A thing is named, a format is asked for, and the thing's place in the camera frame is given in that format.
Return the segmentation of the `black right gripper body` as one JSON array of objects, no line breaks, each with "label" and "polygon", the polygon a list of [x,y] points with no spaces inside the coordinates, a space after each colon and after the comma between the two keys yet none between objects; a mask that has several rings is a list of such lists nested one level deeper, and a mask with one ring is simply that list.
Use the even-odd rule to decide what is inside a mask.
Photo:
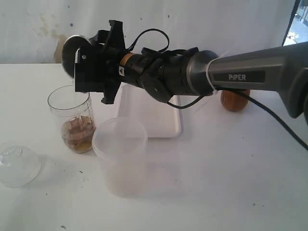
[{"label": "black right gripper body", "polygon": [[101,46],[98,50],[99,82],[103,93],[113,90],[121,84],[119,66],[122,58],[128,53],[126,49]]}]

